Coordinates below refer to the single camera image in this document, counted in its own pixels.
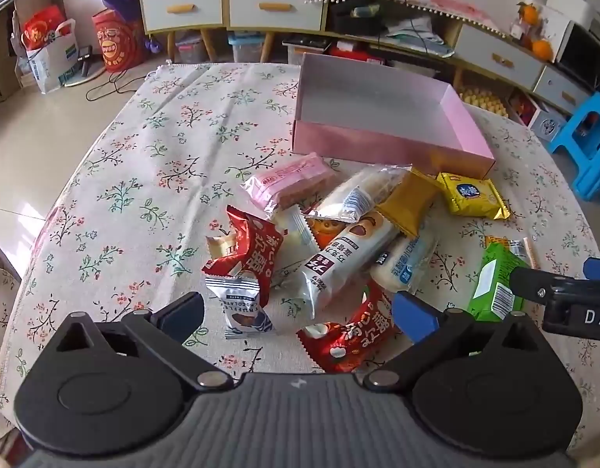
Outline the green snack packet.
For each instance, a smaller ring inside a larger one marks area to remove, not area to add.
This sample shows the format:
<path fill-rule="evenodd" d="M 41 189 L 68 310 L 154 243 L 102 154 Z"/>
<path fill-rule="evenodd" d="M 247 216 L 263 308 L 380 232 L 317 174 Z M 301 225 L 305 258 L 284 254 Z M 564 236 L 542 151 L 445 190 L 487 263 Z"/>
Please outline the green snack packet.
<path fill-rule="evenodd" d="M 514 269 L 529 268 L 523 259 L 515 256 L 499 242 L 486 247 L 474 295 L 469 300 L 467 312 L 478 321 L 502 321 L 511 312 L 522 310 L 523 299 L 509 286 Z"/>

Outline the white blue bread packet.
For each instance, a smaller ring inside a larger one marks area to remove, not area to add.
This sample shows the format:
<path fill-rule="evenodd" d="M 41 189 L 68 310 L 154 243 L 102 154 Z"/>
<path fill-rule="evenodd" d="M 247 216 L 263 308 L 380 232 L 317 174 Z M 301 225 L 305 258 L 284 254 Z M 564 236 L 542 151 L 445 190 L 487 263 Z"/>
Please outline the white blue bread packet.
<path fill-rule="evenodd" d="M 428 227 L 422 228 L 415 239 L 400 234 L 378 256 L 370 268 L 370 276 L 389 293 L 415 294 L 437 245 L 438 236 Z"/>

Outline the blue white small snack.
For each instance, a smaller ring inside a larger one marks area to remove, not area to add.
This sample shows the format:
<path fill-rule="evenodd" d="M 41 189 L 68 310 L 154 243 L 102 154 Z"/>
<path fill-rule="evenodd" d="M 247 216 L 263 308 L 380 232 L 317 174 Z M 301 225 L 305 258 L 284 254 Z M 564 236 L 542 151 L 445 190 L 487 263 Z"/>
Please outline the blue white small snack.
<path fill-rule="evenodd" d="M 240 339 L 273 330 L 273 322 L 260 304 L 260 285 L 256 277 L 206 275 L 205 284 L 221 303 L 226 339 Z"/>

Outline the red snack packet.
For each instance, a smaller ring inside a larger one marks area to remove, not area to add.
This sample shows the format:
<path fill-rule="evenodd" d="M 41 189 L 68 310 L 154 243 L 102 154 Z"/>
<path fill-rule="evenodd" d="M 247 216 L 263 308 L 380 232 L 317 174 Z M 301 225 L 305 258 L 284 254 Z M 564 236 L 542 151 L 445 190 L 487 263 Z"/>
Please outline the red snack packet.
<path fill-rule="evenodd" d="M 230 232 L 221 237 L 208 237 L 210 258 L 202 271 L 207 276 L 256 278 L 259 303 L 269 301 L 270 282 L 283 236 L 274 223 L 228 205 L 226 213 Z"/>
<path fill-rule="evenodd" d="M 355 371 L 398 331 L 392 318 L 392 295 L 373 280 L 347 323 L 323 322 L 297 332 L 305 353 L 325 373 Z"/>

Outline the yellow biscuit packet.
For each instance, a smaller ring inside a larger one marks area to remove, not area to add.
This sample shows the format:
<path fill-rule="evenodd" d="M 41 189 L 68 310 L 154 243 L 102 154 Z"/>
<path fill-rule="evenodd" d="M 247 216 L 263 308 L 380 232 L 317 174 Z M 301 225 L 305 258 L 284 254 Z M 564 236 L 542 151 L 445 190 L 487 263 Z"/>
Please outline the yellow biscuit packet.
<path fill-rule="evenodd" d="M 476 180 L 450 172 L 440 172 L 437 181 L 441 184 L 444 199 L 454 216 L 508 220 L 511 212 L 503 201 L 492 180 Z"/>

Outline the chocolate roll white packet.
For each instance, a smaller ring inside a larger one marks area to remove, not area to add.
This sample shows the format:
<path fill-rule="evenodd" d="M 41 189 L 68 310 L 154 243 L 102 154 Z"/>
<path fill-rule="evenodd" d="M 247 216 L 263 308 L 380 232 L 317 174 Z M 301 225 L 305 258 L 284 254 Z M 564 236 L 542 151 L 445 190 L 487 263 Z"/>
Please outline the chocolate roll white packet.
<path fill-rule="evenodd" d="M 346 227 L 297 271 L 299 292 L 315 317 L 372 258 L 399 234 L 376 210 Z"/>

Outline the mustard yellow snack bar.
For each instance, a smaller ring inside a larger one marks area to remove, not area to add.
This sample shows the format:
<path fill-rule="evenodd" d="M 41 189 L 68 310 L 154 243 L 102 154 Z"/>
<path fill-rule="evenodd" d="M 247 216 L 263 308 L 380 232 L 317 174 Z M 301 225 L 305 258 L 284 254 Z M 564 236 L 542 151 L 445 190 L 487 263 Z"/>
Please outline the mustard yellow snack bar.
<path fill-rule="evenodd" d="M 436 179 L 408 167 L 398 186 L 376 210 L 408 237 L 417 238 L 430 206 L 441 191 Z"/>

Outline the orange lotus cracker packet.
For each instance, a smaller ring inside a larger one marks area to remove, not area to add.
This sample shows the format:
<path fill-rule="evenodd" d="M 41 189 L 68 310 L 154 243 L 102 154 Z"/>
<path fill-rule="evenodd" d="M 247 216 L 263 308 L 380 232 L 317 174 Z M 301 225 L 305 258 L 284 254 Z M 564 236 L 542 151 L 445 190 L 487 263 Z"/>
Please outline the orange lotus cracker packet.
<path fill-rule="evenodd" d="M 326 248 L 331 241 L 346 229 L 346 223 L 334 220 L 307 218 L 306 222 L 309 224 L 309 230 L 320 249 Z"/>

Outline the clear rice cracker pack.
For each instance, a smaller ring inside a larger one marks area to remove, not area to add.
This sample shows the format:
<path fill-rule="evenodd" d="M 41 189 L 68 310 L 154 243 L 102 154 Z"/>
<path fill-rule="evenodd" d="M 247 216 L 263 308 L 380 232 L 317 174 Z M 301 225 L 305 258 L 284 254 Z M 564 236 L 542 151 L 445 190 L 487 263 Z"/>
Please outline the clear rice cracker pack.
<path fill-rule="evenodd" d="M 359 222 L 377 204 L 385 201 L 411 166 L 371 165 L 362 168 L 309 210 L 309 219 L 346 224 Z"/>

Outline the pink wafer snack pack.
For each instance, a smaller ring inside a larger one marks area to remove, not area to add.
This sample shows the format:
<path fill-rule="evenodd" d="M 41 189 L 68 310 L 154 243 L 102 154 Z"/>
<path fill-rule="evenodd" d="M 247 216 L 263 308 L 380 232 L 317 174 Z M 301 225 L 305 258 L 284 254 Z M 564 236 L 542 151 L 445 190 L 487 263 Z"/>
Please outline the pink wafer snack pack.
<path fill-rule="evenodd" d="M 316 153 L 253 174 L 242 188 L 267 219 L 336 183 L 337 173 Z"/>

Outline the orange white small packet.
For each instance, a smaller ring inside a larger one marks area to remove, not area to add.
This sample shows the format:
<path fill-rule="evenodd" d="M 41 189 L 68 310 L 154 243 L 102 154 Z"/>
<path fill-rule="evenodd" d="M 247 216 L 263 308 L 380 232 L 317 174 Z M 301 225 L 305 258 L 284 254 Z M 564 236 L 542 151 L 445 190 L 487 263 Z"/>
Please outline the orange white small packet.
<path fill-rule="evenodd" d="M 506 249 L 508 249 L 513 255 L 520 258 L 530 268 L 539 269 L 540 265 L 538 262 L 538 258 L 535 252 L 535 247 L 529 238 L 524 237 L 521 239 L 509 239 L 505 237 L 496 237 L 496 236 L 485 236 L 484 237 L 484 246 L 487 247 L 490 244 L 499 243 Z"/>

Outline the cream white snack packet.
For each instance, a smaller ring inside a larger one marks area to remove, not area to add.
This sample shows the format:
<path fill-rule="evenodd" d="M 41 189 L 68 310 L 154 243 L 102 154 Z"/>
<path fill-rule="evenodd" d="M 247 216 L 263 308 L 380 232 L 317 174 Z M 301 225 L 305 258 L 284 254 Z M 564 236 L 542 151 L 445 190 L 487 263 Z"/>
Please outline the cream white snack packet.
<path fill-rule="evenodd" d="M 283 236 L 273 268 L 273 283 L 279 284 L 320 248 L 298 205 L 280 211 L 273 220 L 276 230 Z"/>

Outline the floral tablecloth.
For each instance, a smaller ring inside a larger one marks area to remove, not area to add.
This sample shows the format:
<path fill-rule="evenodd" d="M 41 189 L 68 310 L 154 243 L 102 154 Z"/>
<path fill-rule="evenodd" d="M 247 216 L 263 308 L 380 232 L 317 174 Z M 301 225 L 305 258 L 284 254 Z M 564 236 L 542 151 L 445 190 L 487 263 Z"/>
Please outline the floral tablecloth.
<path fill-rule="evenodd" d="M 130 98 L 91 103 L 81 87 L 0 106 L 0 245 L 21 276 L 0 268 L 0 443 L 15 427 L 16 390 L 65 315 L 113 321 L 207 294 L 206 238 L 228 234 L 226 206 L 259 213 L 241 184 L 294 159 L 298 77 L 279 64 L 171 64 Z M 465 107 L 495 155 L 511 219 L 450 216 L 438 199 L 422 298 L 466 307 L 493 236 L 527 237 L 542 269 L 581 277 L 600 238 L 551 155 L 526 127 Z M 269 339 L 224 339 L 220 304 L 209 304 L 186 344 L 233 376 L 319 369 L 276 323 Z M 600 342 L 549 340 L 585 399 L 571 446 L 584 451 L 600 435 Z"/>

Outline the blue plastic stool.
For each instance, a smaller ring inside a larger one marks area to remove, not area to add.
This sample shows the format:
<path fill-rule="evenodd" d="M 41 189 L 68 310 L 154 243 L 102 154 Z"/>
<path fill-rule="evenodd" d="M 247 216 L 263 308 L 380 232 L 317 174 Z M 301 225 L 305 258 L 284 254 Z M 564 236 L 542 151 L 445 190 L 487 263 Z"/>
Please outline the blue plastic stool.
<path fill-rule="evenodd" d="M 600 93 L 581 104 L 553 137 L 548 151 L 566 151 L 576 166 L 572 189 L 584 201 L 600 201 Z"/>

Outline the yellow egg tray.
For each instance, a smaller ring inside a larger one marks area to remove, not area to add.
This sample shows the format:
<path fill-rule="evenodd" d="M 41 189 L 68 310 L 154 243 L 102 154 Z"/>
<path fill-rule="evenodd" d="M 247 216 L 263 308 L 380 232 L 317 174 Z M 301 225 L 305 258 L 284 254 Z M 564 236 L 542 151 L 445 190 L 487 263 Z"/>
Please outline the yellow egg tray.
<path fill-rule="evenodd" d="M 459 91 L 459 96 L 465 104 L 502 117 L 508 117 L 508 109 L 506 109 L 504 102 L 492 91 L 479 87 L 463 87 Z"/>

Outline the black microwave oven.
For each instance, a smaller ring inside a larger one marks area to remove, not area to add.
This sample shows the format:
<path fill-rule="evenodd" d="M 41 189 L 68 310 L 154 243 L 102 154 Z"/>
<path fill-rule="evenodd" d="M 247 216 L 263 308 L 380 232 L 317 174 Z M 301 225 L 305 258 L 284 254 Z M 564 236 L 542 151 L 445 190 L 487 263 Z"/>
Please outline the black microwave oven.
<path fill-rule="evenodd" d="M 555 62 L 560 70 L 600 93 L 600 43 L 579 24 L 571 21 L 566 28 Z"/>

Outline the orange fruit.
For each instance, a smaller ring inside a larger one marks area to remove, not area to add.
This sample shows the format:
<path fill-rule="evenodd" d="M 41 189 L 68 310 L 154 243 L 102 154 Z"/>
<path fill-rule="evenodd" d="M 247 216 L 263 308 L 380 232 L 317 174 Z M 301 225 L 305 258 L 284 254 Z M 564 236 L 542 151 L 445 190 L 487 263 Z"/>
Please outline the orange fruit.
<path fill-rule="evenodd" d="M 531 44 L 531 51 L 541 61 L 552 62 L 554 59 L 551 43 L 544 39 L 534 40 Z"/>

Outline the pink cardboard box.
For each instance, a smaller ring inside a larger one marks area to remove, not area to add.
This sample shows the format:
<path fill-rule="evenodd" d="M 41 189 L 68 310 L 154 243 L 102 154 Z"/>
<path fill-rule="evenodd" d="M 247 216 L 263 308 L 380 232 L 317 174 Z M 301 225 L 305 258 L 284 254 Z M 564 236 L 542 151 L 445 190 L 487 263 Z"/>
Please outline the pink cardboard box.
<path fill-rule="evenodd" d="M 299 154 L 474 179 L 484 179 L 496 163 L 448 83 L 328 55 L 302 60 L 291 142 Z"/>

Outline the red box under cabinet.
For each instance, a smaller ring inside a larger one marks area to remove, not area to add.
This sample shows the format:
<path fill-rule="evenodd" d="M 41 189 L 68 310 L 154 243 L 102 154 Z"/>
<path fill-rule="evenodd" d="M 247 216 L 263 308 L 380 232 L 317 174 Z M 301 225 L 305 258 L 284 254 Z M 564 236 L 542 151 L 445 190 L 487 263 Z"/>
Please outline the red box under cabinet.
<path fill-rule="evenodd" d="M 358 43 L 351 43 L 346 40 L 338 40 L 328 47 L 328 55 L 368 62 L 369 64 L 384 64 L 383 58 L 373 55 L 363 49 Z"/>

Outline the white shopping bag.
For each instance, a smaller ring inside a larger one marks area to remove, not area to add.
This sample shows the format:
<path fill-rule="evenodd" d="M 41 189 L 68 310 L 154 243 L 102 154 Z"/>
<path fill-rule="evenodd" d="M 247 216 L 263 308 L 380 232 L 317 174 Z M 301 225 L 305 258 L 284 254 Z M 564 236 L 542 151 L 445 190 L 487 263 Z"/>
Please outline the white shopping bag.
<path fill-rule="evenodd" d="M 80 70 L 76 21 L 59 6 L 44 7 L 23 25 L 21 43 L 37 87 L 47 94 L 64 87 Z"/>

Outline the wooden drawer cabinet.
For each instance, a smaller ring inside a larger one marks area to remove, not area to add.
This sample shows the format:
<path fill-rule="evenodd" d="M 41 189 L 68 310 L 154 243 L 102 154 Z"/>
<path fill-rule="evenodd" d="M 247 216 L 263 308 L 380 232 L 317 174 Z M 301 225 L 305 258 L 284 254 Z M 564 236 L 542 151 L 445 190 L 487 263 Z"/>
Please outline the wooden drawer cabinet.
<path fill-rule="evenodd" d="M 513 43 L 508 35 L 455 13 L 411 0 L 371 0 L 380 6 L 378 24 L 335 12 L 360 0 L 140 0 L 149 34 L 198 30 L 259 32 L 267 59 L 285 33 L 349 39 L 376 51 L 451 64 L 454 77 L 471 71 L 499 79 L 560 112 L 572 114 L 591 91 L 551 62 Z"/>

